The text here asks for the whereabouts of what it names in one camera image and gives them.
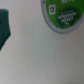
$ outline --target green logo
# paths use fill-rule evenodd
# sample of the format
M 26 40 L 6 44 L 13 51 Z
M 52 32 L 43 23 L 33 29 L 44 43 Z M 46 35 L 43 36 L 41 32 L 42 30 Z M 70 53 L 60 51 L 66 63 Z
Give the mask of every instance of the green logo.
M 67 7 L 58 14 L 57 22 L 60 26 L 66 28 L 74 25 L 77 18 L 78 10 L 75 7 Z

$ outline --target green circular label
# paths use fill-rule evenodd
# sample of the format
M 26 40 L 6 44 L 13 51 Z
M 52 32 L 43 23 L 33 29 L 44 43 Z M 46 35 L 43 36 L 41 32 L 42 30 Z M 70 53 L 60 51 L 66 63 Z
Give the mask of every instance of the green circular label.
M 57 22 L 62 27 L 69 27 L 75 24 L 78 18 L 78 11 L 75 7 L 63 9 L 57 16 Z

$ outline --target dark green object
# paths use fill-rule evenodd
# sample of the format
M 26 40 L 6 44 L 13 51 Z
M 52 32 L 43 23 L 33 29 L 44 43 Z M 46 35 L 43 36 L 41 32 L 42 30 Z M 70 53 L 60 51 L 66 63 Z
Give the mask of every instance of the dark green object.
M 8 10 L 0 10 L 0 50 L 11 35 L 8 15 Z

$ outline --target round sticker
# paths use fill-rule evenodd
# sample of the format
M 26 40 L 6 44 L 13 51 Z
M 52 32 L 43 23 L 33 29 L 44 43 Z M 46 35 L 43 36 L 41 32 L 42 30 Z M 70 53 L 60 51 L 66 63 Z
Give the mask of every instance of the round sticker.
M 41 0 L 45 21 L 55 32 L 71 32 L 84 20 L 83 2 L 82 0 Z

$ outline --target white wall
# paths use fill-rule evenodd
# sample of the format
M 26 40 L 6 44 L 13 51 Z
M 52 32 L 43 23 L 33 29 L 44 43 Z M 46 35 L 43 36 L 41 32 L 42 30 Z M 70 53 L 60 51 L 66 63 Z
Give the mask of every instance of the white wall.
M 45 23 L 40 0 L 1 0 L 11 37 L 0 52 L 0 84 L 84 84 L 84 24 L 57 34 Z

